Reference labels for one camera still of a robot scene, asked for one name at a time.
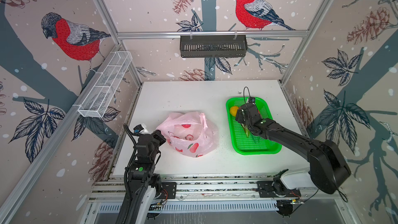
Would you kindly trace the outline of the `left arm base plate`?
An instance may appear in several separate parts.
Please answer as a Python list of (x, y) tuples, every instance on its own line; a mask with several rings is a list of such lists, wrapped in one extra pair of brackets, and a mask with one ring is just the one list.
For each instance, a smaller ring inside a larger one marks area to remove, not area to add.
[(175, 199), (176, 198), (176, 191), (177, 191), (177, 183), (176, 182), (163, 182), (161, 184), (161, 191), (155, 199)]

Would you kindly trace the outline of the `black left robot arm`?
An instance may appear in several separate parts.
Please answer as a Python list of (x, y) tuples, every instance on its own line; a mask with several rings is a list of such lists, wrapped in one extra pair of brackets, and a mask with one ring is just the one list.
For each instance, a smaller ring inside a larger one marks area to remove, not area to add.
[(133, 141), (133, 153), (125, 167), (125, 196), (117, 217), (117, 224), (143, 224), (153, 199), (161, 192), (161, 177), (154, 173), (161, 155), (159, 147), (166, 142), (161, 131), (140, 134), (127, 131)]

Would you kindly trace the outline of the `pink plastic bag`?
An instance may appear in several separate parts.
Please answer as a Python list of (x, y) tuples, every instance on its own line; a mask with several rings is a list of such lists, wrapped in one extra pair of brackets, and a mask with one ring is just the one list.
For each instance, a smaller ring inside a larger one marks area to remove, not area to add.
[(217, 126), (201, 112), (170, 113), (157, 130), (175, 151), (187, 157), (204, 156), (219, 143)]

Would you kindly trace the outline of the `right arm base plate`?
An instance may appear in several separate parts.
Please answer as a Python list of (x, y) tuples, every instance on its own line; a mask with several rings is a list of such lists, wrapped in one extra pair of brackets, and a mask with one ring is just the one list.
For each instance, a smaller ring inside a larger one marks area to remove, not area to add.
[(257, 181), (257, 192), (260, 198), (300, 198), (298, 189), (288, 189), (279, 180)]

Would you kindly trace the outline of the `yellow orange fruit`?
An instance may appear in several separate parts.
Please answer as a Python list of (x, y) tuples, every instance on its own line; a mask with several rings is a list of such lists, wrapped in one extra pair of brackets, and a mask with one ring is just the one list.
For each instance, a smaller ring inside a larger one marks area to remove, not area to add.
[(231, 114), (233, 117), (236, 117), (238, 111), (239, 111), (239, 107), (238, 107), (238, 106), (232, 106), (232, 107), (229, 109), (229, 112), (230, 112), (230, 114)]

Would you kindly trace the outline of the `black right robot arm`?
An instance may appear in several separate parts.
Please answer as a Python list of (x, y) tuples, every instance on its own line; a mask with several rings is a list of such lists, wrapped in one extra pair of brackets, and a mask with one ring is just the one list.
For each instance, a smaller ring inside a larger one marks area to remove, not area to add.
[(235, 120), (247, 127), (252, 135), (277, 142), (305, 158), (309, 162), (312, 183), (324, 193), (335, 193), (351, 175), (344, 156), (333, 141), (310, 139), (274, 120), (262, 118), (254, 102), (239, 107)]

